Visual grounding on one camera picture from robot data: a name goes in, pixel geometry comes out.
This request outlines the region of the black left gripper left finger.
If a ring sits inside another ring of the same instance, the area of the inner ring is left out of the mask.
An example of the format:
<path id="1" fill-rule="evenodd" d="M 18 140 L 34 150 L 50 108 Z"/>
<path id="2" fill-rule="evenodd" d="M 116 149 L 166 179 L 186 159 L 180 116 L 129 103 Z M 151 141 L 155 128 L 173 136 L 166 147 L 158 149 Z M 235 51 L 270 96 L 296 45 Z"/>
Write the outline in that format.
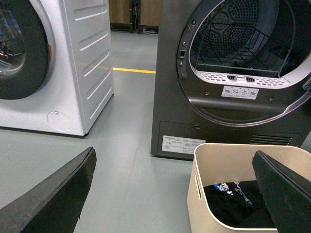
<path id="1" fill-rule="evenodd" d="M 89 147 L 0 210 L 2 233 L 72 233 L 91 188 L 97 157 Z"/>

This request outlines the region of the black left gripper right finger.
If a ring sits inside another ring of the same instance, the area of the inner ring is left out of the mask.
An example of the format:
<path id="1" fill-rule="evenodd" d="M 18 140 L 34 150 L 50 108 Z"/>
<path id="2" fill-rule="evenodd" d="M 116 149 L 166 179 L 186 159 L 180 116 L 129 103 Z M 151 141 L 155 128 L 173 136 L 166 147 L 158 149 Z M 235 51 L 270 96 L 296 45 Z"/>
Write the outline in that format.
<path id="1" fill-rule="evenodd" d="M 311 231 L 311 182 L 261 150 L 252 166 L 270 216 L 280 233 Z"/>

